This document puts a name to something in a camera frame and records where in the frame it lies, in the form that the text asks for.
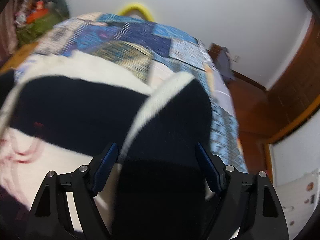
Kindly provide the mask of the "pink striped curtain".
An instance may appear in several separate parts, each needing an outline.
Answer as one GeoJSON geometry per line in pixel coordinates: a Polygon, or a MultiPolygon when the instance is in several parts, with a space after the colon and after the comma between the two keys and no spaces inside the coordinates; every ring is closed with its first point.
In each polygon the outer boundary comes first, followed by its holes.
{"type": "Polygon", "coordinates": [[[1,12],[1,61],[6,60],[17,48],[15,14],[21,0],[9,0],[1,12]]]}

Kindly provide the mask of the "white cabinet with stickers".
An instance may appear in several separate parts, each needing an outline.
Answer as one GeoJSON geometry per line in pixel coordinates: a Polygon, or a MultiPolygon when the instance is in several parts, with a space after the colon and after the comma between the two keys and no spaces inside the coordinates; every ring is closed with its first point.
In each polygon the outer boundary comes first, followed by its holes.
{"type": "Polygon", "coordinates": [[[319,112],[280,142],[270,145],[273,184],[289,239],[307,224],[319,202],[319,112]]]}

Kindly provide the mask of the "yellow hoop behind bed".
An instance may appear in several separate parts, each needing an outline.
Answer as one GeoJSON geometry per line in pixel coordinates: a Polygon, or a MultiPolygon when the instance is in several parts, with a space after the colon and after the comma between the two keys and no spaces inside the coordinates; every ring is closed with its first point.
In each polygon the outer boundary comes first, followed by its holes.
{"type": "Polygon", "coordinates": [[[125,5],[122,9],[120,9],[118,15],[127,16],[134,11],[138,12],[144,20],[150,22],[155,21],[149,9],[140,3],[129,3],[125,5]]]}

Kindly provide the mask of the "brown wooden door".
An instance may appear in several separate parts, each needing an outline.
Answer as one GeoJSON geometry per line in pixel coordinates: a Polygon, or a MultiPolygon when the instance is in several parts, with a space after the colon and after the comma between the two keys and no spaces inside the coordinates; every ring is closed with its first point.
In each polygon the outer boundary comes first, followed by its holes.
{"type": "Polygon", "coordinates": [[[239,73],[227,89],[249,172],[270,172],[264,143],[283,137],[319,104],[319,21],[311,19],[296,56],[270,90],[239,73]]]}

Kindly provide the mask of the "orange box on bag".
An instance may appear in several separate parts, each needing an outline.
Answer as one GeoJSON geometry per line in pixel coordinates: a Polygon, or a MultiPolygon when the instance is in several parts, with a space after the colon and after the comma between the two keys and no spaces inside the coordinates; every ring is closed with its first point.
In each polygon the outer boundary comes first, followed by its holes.
{"type": "Polygon", "coordinates": [[[33,10],[27,15],[27,24],[33,23],[36,19],[42,18],[48,14],[49,9],[45,7],[44,1],[40,0],[35,3],[33,10]]]}

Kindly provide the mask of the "black and white striped sweater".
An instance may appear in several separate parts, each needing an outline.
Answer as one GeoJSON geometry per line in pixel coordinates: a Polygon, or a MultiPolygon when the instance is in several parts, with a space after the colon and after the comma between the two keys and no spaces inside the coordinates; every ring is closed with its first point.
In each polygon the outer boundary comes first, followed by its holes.
{"type": "MultiPolygon", "coordinates": [[[[49,171],[74,172],[114,142],[118,158],[94,202],[111,239],[201,239],[212,106],[190,73],[151,88],[131,71],[80,51],[44,56],[18,80],[1,75],[1,239],[25,239],[49,171]]],[[[75,234],[85,239],[73,194],[75,234]]]]}

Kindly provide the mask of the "green patterned storage bag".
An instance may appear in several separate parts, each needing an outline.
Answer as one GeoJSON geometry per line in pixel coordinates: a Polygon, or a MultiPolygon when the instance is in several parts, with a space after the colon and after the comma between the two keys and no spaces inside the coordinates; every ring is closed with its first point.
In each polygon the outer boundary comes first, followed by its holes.
{"type": "Polygon", "coordinates": [[[21,28],[16,29],[18,46],[21,47],[25,44],[35,42],[44,33],[53,28],[54,25],[66,20],[59,14],[51,14],[36,19],[34,22],[27,24],[21,28]]]}

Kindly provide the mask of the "dark cloth on door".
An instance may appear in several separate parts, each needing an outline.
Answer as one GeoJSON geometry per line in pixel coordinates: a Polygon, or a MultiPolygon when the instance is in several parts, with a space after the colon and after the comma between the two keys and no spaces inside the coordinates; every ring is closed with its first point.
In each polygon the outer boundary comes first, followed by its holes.
{"type": "Polygon", "coordinates": [[[221,47],[220,52],[215,60],[215,66],[220,72],[225,83],[235,80],[234,73],[231,69],[231,59],[229,57],[229,50],[226,47],[221,47]]]}

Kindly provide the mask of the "blue patchwork bed sheet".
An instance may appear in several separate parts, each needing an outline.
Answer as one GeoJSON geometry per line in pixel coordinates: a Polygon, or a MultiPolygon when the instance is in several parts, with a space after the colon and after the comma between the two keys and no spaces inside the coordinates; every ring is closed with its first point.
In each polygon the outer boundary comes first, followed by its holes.
{"type": "Polygon", "coordinates": [[[102,12],[84,14],[45,32],[14,71],[14,79],[18,81],[44,56],[71,56],[76,50],[117,63],[153,88],[176,72],[193,74],[212,102],[212,153],[225,164],[247,172],[230,91],[200,40],[180,29],[147,20],[102,12]]]}

